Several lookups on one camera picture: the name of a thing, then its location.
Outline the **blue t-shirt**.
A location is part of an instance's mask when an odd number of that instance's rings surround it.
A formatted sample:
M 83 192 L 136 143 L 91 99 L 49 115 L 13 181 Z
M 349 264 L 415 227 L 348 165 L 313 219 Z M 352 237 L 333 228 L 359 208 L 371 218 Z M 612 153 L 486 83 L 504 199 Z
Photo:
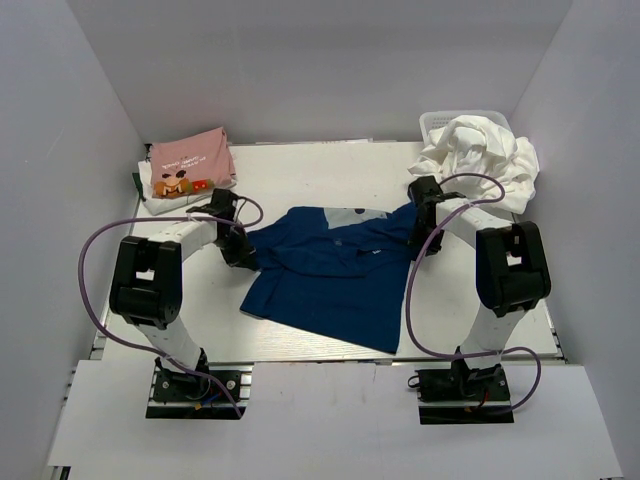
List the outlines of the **blue t-shirt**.
M 259 274 L 240 309 L 386 354 L 396 353 L 417 209 L 291 208 L 250 232 Z

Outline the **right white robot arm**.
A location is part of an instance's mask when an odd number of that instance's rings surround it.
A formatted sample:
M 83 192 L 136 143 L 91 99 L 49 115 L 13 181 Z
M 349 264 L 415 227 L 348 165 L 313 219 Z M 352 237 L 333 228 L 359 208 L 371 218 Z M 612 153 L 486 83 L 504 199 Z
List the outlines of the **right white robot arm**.
M 412 343 L 422 352 L 442 360 L 461 360 L 465 365 L 451 374 L 453 390 L 472 399 L 488 385 L 488 372 L 501 362 L 512 332 L 525 314 L 551 292 L 551 278 L 538 226 L 530 221 L 514 223 L 481 207 L 506 198 L 505 188 L 495 179 L 471 173 L 499 191 L 496 198 L 472 200 L 458 192 L 446 192 L 449 181 L 420 177 L 408 186 L 408 196 L 417 209 L 410 244 L 417 256 L 407 283 L 406 328 Z M 411 303 L 415 277 L 422 261 L 441 248 L 449 232 L 475 251 L 475 287 L 480 301 L 474 323 L 453 354 L 436 352 L 422 345 L 414 334 Z

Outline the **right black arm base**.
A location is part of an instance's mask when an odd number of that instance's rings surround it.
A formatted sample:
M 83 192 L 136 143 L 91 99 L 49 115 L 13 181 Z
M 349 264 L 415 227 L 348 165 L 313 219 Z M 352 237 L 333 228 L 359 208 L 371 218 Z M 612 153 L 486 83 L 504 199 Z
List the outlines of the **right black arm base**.
M 512 424 L 511 395 L 504 369 L 470 379 L 460 368 L 416 370 L 407 380 L 417 393 L 421 425 Z

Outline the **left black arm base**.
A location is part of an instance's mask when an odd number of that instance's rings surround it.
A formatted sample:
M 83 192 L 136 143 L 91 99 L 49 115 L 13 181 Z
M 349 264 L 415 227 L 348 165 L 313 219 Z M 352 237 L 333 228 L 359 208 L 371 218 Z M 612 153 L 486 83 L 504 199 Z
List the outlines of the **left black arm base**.
M 210 375 L 229 391 L 241 413 L 248 405 L 252 368 L 249 366 L 210 366 Z M 182 373 L 155 367 L 145 413 L 146 419 L 163 420 L 239 420 L 222 389 L 210 380 L 188 383 Z

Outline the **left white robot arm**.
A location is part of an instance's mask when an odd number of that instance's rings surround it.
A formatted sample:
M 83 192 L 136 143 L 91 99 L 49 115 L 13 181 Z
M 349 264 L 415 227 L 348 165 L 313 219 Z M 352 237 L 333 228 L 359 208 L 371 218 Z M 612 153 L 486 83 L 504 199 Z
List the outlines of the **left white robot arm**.
M 160 366 L 179 372 L 177 387 L 199 399 L 211 387 L 204 350 L 180 318 L 183 263 L 206 246 L 216 246 L 227 266 L 258 269 L 239 212 L 246 197 L 216 189 L 207 204 L 151 237 L 128 236 L 118 250 L 109 296 L 110 310 L 150 342 Z

